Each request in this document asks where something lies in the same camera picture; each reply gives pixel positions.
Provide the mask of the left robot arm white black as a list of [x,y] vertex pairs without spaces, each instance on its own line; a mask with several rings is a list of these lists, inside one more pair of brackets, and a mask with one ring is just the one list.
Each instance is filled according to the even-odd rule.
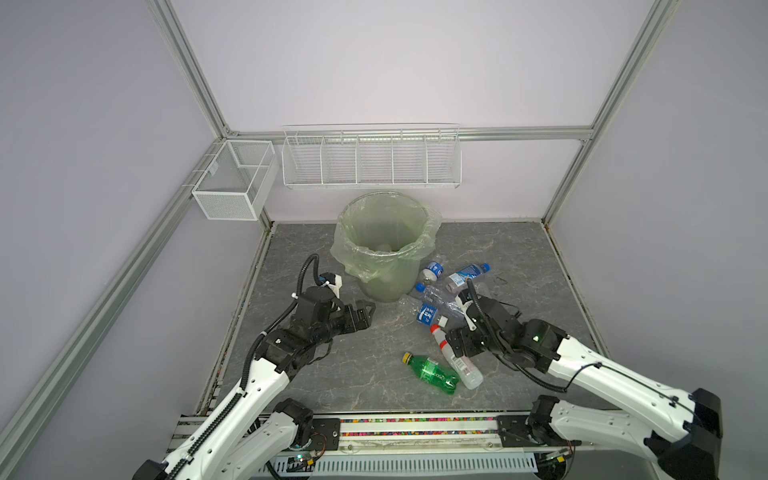
[[290,322],[261,333],[239,383],[204,423],[160,462],[147,460],[137,479],[248,479],[279,452],[310,441],[312,411],[288,399],[259,428],[259,415],[315,358],[318,346],[370,327],[375,303],[341,301],[331,285],[296,295]]

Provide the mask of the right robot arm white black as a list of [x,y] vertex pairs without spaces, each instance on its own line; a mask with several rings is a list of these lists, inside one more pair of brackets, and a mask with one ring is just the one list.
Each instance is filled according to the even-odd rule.
[[468,291],[455,302],[464,324],[450,331],[452,347],[470,357],[488,352],[546,389],[527,419],[534,439],[622,450],[655,463],[673,479],[718,478],[719,396],[649,379],[547,321],[520,321],[505,302]]

